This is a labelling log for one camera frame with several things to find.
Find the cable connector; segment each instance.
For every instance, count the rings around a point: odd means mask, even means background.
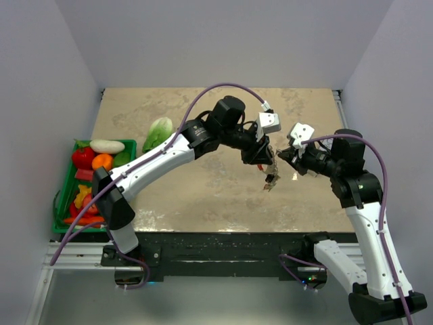
[[[268,110],[272,110],[271,105],[269,105],[268,101],[266,101],[266,100],[263,102],[262,108],[265,112],[267,112]]]

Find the orange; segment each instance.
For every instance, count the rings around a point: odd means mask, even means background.
[[[92,168],[95,171],[96,169],[103,167],[106,171],[109,171],[113,168],[113,160],[114,158],[109,154],[98,154],[92,160]]]

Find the table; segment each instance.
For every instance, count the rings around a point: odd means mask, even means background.
[[[137,155],[147,130],[168,116],[177,127],[189,103],[203,88],[107,88],[92,138],[135,139]],[[330,89],[254,89],[279,114],[282,131],[270,135],[271,145],[287,148],[287,132],[296,122],[315,128],[315,135],[341,128]],[[241,89],[218,88],[199,100],[190,118],[212,110],[225,95],[246,105],[246,120],[262,110],[256,98]],[[279,160],[281,179],[264,191],[265,174],[244,165],[239,150],[220,146],[213,153],[183,165],[150,184],[131,202],[138,232],[352,232],[323,176],[299,176]]]

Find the green pepper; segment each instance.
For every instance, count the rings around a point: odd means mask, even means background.
[[[119,152],[114,157],[113,167],[116,168],[116,167],[126,165],[130,161],[131,161],[131,154],[129,152],[125,152],[125,151]]]

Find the white radish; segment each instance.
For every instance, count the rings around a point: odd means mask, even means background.
[[[119,141],[112,140],[92,140],[90,148],[98,154],[118,154],[124,150],[124,144]]]

